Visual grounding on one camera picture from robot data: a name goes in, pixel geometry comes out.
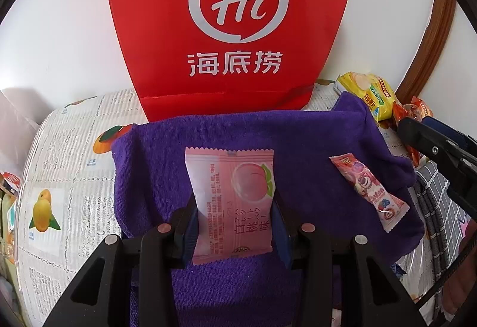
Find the pink snack package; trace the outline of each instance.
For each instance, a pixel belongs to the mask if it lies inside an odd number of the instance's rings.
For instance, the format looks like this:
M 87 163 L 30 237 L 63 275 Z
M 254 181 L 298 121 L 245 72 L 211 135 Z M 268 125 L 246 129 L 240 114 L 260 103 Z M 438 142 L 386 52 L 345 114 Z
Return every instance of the pink snack package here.
M 273 150 L 186 147 L 185 165 L 199 211 L 194 265 L 271 252 Z
M 388 193 L 375 176 L 352 153 L 330 158 L 356 192 L 371 203 L 382 227 L 389 233 L 409 210 L 409 205 Z

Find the white wall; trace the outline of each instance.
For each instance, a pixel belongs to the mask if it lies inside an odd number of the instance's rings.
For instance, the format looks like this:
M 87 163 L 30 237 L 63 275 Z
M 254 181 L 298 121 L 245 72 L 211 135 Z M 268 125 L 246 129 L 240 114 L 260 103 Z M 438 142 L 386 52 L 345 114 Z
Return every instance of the white wall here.
M 459 6 L 442 55 L 420 97 L 435 118 L 477 138 L 477 34 Z
M 349 0 L 321 74 L 373 71 L 396 88 L 433 0 Z M 37 122 L 77 99 L 132 87 L 108 0 L 17 0 L 0 25 L 0 88 Z

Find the human hand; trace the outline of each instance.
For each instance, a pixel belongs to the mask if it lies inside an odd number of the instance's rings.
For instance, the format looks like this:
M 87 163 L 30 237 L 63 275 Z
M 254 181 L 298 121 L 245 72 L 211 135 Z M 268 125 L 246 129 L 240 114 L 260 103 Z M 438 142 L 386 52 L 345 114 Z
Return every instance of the human hand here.
M 471 220 L 467 225 L 466 236 L 459 245 L 459 253 L 476 232 L 477 224 Z M 455 314 L 464 304 L 477 279 L 477 248 L 474 248 L 460 267 L 444 284 L 442 305 L 449 314 Z

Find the brown wooden trim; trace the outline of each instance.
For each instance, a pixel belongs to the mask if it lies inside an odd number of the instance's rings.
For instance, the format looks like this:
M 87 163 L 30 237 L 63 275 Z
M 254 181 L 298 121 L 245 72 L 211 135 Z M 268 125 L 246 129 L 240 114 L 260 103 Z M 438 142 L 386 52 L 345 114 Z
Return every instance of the brown wooden trim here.
M 449 36 L 455 11 L 456 0 L 434 0 L 419 50 L 396 91 L 402 104 L 409 104 L 413 96 L 419 96 L 431 76 Z

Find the purple towel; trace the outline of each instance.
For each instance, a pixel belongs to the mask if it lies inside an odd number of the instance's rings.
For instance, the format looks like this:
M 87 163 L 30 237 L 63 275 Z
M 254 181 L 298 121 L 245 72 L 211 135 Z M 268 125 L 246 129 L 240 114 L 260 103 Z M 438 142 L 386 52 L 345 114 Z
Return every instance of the purple towel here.
M 345 92 L 330 112 L 295 110 L 184 116 L 139 125 L 113 143 L 114 212 L 128 236 L 144 234 L 185 206 L 192 188 L 185 147 L 274 150 L 273 171 L 285 204 L 334 234 L 364 234 L 389 265 L 417 247 L 424 226 L 407 187 L 411 163 L 390 154 L 359 98 Z M 391 194 L 411 209 L 386 233 L 375 208 L 361 198 L 328 159 L 351 152 Z M 288 271 L 276 252 L 190 265 L 173 271 L 181 327 L 282 327 L 292 321 L 300 272 Z M 137 291 L 131 300 L 137 325 Z

